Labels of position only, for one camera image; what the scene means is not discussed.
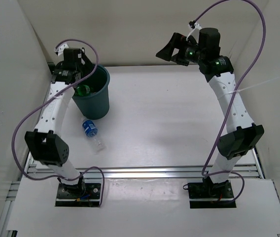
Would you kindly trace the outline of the green plastic bottle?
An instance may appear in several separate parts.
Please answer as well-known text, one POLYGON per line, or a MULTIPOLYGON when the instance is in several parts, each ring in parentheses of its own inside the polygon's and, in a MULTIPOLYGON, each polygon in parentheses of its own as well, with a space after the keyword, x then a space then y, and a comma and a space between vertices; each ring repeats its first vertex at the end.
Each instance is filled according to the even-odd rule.
POLYGON ((87 85, 78 85, 75 89, 75 96, 88 96, 91 93, 90 87, 87 85))

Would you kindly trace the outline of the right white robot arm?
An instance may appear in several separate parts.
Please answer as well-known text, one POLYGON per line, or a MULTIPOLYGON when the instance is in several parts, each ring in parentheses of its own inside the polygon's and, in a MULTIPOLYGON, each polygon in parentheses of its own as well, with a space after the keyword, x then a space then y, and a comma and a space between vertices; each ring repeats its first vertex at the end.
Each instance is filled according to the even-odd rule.
POLYGON ((198 197, 216 198, 223 194, 236 163, 251 150, 264 134, 256 125, 237 92, 234 68, 227 56, 220 54, 220 33, 216 28, 203 28, 199 38, 173 33, 156 57, 188 66, 194 63, 214 91, 224 114, 225 135, 219 134, 215 147, 218 155, 208 173, 203 173, 202 186, 193 185, 198 197))

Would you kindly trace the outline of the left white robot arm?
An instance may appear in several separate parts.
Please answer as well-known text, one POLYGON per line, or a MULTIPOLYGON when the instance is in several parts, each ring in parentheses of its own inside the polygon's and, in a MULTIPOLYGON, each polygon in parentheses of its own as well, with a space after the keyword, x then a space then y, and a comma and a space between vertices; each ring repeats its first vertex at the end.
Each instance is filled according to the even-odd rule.
POLYGON ((34 160, 52 169, 59 176, 63 189, 75 198, 85 194, 86 186, 80 172, 69 160, 70 149, 61 138, 61 128, 69 102, 74 95, 73 83, 89 74, 94 65, 84 48, 66 48, 63 61, 53 71, 47 104, 33 131, 25 141, 34 160))

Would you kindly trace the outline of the dark green ribbed bin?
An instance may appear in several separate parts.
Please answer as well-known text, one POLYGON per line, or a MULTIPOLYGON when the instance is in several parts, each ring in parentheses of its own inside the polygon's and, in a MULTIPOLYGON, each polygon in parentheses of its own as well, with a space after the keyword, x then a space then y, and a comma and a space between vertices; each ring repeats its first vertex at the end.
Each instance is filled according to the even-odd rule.
POLYGON ((81 113, 91 120, 103 118, 109 111, 108 85, 110 74, 105 67, 98 65, 96 71, 86 80, 78 85, 87 85, 91 93, 99 92, 97 95, 75 96, 73 100, 80 109, 81 113))

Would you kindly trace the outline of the blue label plastic bottle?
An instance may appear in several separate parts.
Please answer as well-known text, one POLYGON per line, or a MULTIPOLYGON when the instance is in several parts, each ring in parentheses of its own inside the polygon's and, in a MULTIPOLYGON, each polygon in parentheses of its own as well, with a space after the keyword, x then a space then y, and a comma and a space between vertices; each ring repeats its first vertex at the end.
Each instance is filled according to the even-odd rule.
POLYGON ((88 138, 89 144, 91 145, 94 152, 98 153, 105 148, 103 139, 99 134, 99 130, 94 122, 86 117, 82 117, 82 128, 88 138))

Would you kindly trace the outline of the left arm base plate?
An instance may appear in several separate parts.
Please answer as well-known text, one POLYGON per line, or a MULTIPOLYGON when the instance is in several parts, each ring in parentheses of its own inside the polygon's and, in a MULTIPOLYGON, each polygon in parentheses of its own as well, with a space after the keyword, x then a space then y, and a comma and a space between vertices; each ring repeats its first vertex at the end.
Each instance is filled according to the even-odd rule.
POLYGON ((101 183, 85 183, 81 193, 68 191, 59 184, 56 194, 56 207, 99 207, 102 194, 101 183))

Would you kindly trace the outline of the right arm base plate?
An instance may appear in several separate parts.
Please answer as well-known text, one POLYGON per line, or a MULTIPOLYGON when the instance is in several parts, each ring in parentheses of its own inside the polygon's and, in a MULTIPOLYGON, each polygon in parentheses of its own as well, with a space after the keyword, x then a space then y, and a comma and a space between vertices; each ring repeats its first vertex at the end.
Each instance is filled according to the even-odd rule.
POLYGON ((231 182, 226 181, 217 190, 210 190, 205 183, 187 183, 190 209, 236 208, 231 182))

